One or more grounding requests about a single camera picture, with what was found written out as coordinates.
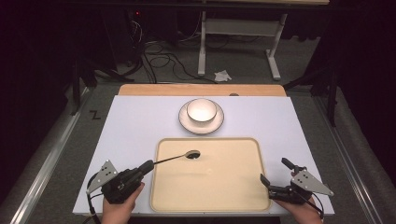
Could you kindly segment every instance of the metal frame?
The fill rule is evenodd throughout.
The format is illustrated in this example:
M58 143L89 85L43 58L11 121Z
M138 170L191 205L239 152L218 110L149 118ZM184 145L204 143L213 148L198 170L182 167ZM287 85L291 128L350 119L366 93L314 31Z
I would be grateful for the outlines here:
M116 1L73 1L63 0L59 4L66 7L139 7L158 9L189 9L200 11L257 11L263 12L321 12L321 13L351 13L358 12L354 7L332 7L328 5L290 5L290 4L269 4L269 3L164 3L164 2L116 2Z
M35 177L35 181L33 182L32 186L29 188L26 196L24 197L23 201L21 202L20 207L18 208L17 212L14 215L14 218L11 220L11 224L15 223L26 223L33 213L35 206L38 200L41 197L45 187L47 186L48 182L50 181L50 177L55 170L56 164L58 160L61 158L62 153L64 151L64 147L67 143L67 140L73 131L78 118L81 114L81 109L88 101L88 98L92 95L92 91L89 91L88 88L85 88L83 93L81 94L82 103L79 111L76 111L74 116L71 116L69 121L67 122L67 126L64 129L64 132L60 139L56 142L56 144L51 149L48 157L44 161L43 165L41 166L40 171L38 172L37 176Z
M201 22L201 47L198 59L198 76L203 77L205 75L206 34L261 35L274 38L271 49L266 50L266 57L271 68L273 79L280 80L280 74L274 56L287 17L288 14L282 14L279 21L219 20L207 19L206 12L204 11Z
M367 220L371 224L382 224L381 216L376 211L375 205L371 199L370 193L367 190L365 184L361 180L361 177L353 165L352 159L350 159L349 154L347 152L346 147L343 144L343 141L337 132L337 129L332 126L332 124L327 119L327 111L326 105L322 101L322 99L318 96L314 97L314 102L320 111L320 114L325 120L327 127L329 128L330 133L332 134L332 139L334 143L337 145L337 154L339 159L343 163L343 167L346 172L346 176L349 179L349 182L355 191L356 197L361 204L361 208L363 209L364 215L366 215Z

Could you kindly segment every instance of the spoon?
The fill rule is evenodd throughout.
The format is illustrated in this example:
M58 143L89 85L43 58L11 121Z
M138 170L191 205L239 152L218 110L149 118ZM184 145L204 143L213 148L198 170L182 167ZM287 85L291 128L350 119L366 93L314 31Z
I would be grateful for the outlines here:
M180 157L186 157L187 159L193 160L193 159L197 159L200 156L201 156L201 152L200 151L191 150L191 151L188 151L188 152L186 152L186 154L181 155L181 156L172 157L172 158L169 158L169 159L166 159L166 160L163 160L163 161L156 161L156 162L154 162L154 165L158 164L158 163L161 163L161 162L164 162L164 161L174 160L174 159L177 159L177 158L180 158Z

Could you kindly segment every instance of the white object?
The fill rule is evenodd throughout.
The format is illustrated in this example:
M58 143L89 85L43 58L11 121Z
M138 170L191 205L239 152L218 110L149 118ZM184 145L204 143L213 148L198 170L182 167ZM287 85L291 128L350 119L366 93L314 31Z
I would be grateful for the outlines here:
M215 81L228 81L229 79L231 80L232 78L230 75L228 75L227 71L221 71L219 73L215 73Z
M196 137L179 124L178 113L181 105L197 98L202 96L115 96L90 167L81 183L73 213L80 215L90 213L86 194L87 183L106 160L111 160L118 171L133 169L147 160L155 160L156 148L162 139ZM307 167L308 171L320 180L318 168L289 97L208 96L206 99L221 105L227 118L219 129L205 137L256 139L260 144L266 177L272 185L284 187L290 184L290 169L281 162L282 158ZM150 206L152 177L153 173L148 173L143 179L146 186L137 198L134 216L170 216L168 213L155 212ZM325 215L334 214L329 197L321 194L318 197L323 203ZM102 196L92 199L97 214L102 213L102 203ZM268 210L262 212L233 213L247 217L288 214L276 203L272 203ZM230 213L210 215L180 213L179 215L206 217L229 216Z
M221 107L207 99L196 99L184 104L178 119L181 125L192 133L205 134L217 130L224 121Z
M274 58L277 45L285 26L288 14L282 14L279 21L244 21L244 20L225 20L225 19L207 19L206 12L203 12L201 21L201 47L198 61L198 75L205 75L206 50L205 41L206 34L222 34L222 35L261 35L273 37L273 45L271 49L266 50L266 58L270 64L270 69L274 80L280 80L279 70L277 69Z

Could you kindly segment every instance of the desk leg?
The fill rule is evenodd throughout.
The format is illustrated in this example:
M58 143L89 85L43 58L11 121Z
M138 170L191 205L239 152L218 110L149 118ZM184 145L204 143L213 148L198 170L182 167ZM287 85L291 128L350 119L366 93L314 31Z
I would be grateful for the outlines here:
M206 52L205 52L205 38L206 38L206 12L202 12L201 22L201 47L199 50L199 61L198 61L198 76L203 77L205 75L205 63L206 63Z
M285 21L287 17L288 14L283 14L282 17L280 18L279 25L277 26L276 34L274 37L274 44L271 49L268 49L266 51L266 56L268 59L268 63L270 64L271 73L273 75L274 80L280 80L280 74L279 74L279 70L277 69L274 55L277 45L279 43L280 36L282 35L283 27L285 26Z

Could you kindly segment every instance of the human hand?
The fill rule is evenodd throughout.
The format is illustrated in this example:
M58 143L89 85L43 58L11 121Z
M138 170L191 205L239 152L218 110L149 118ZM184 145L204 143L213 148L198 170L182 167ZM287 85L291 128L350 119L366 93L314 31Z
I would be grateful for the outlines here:
M291 212L294 219L299 224L322 224L318 211L313 208L308 203L304 204L293 204L293 203L285 203L279 200L274 200L277 204ZM314 199L311 197L309 202L315 204Z
M144 183L141 183L134 193L129 196L124 203L111 204L106 198L103 199L103 217L102 224L125 224L131 217L131 212L134 210L135 201L140 192L142 192Z

